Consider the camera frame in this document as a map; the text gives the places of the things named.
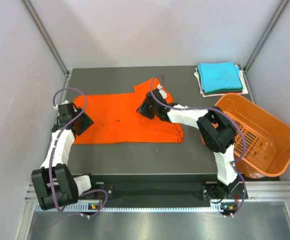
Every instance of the metal corner post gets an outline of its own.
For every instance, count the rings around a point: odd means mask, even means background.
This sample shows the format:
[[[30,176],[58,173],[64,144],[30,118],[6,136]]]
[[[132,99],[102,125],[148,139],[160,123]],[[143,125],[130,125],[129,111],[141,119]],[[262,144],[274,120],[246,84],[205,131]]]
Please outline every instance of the metal corner post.
[[[21,0],[21,2],[23,3],[24,7],[26,8],[26,10],[28,11],[30,17],[32,18],[33,22],[35,23],[40,35],[42,36],[42,38],[44,39],[45,43],[47,44],[49,50],[51,51],[51,53],[53,54],[55,60],[57,61],[59,67],[61,68],[61,70],[64,72],[64,74],[66,76],[69,75],[69,70],[67,69],[67,67],[65,66],[63,60],[61,59],[54,43],[52,42],[49,34],[47,33],[43,23],[41,22],[38,14],[35,11],[35,8],[33,7],[33,5],[31,4],[30,0]]]
[[[273,17],[271,18],[270,22],[268,23],[264,33],[262,34],[262,36],[259,39],[255,49],[253,50],[251,56],[249,57],[249,59],[247,61],[247,64],[245,66],[245,71],[246,72],[248,72],[248,70],[250,69],[250,67],[254,63],[255,59],[257,58],[257,56],[260,53],[262,47],[266,43],[270,33],[272,32],[272,30],[276,26],[278,20],[282,16],[282,14],[283,14],[284,10],[286,9],[286,7],[287,7],[289,2],[290,2],[290,0],[281,0],[281,2],[279,4],[278,8],[276,9]]]

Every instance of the orange t-shirt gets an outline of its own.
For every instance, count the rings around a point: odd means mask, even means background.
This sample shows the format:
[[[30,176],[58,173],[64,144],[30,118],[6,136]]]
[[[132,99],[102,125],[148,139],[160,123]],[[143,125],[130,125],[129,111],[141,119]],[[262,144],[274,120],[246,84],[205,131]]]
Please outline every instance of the orange t-shirt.
[[[184,132],[180,124],[148,119],[136,112],[150,91],[152,79],[134,86],[135,93],[87,95],[85,112],[94,121],[82,135],[76,136],[75,144],[113,144],[122,142],[181,143]],[[154,80],[153,89],[159,81]],[[167,92],[166,102],[172,102]],[[77,107],[84,107],[85,100],[74,100]]]

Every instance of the orange cloth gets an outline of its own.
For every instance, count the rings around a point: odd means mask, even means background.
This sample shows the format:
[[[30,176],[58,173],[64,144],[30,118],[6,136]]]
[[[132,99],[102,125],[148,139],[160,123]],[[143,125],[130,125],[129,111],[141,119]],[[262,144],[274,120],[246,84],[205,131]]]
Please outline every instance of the orange cloth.
[[[75,144],[113,144],[122,142],[181,143],[184,132],[180,124],[161,121],[158,117],[148,119],[136,110],[150,91],[151,79],[134,86],[135,93],[88,95],[87,115],[94,121]],[[155,79],[153,88],[159,84]],[[166,102],[172,102],[167,92]],[[85,100],[74,100],[77,107],[84,107]]]

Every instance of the folded clothes stack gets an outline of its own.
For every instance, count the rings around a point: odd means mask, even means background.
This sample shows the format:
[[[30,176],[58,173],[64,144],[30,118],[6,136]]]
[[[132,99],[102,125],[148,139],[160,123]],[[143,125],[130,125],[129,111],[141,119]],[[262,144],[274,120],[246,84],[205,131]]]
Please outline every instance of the folded clothes stack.
[[[200,63],[198,74],[202,92],[205,95],[242,93],[239,67],[233,62]]]

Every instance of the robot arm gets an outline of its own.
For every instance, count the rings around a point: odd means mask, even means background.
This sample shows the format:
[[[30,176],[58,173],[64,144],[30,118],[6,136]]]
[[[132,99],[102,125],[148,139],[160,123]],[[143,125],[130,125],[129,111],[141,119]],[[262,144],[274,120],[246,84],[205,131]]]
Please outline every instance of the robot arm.
[[[91,186],[91,175],[86,174],[73,177],[67,167],[70,148],[74,143],[76,135],[81,135],[93,121],[83,113],[77,120],[62,131],[61,129],[80,112],[73,103],[64,102],[58,106],[59,117],[52,128],[52,140],[45,161],[39,169],[34,170],[31,179],[38,198],[40,207],[43,210],[55,208],[49,182],[49,162],[52,157],[52,175],[57,202],[60,207],[75,204],[79,196],[89,190]]]
[[[166,93],[160,85],[153,90],[155,97],[164,104]],[[227,196],[239,183],[238,174],[232,167],[234,161],[234,143],[236,129],[230,121],[221,114],[210,110],[184,110],[186,107],[170,103],[177,109],[170,109],[157,103],[151,93],[146,94],[146,98],[137,110],[143,116],[153,119],[157,116],[162,121],[184,124],[200,130],[206,146],[213,151],[217,163],[217,178],[220,181],[220,191],[222,196]]]

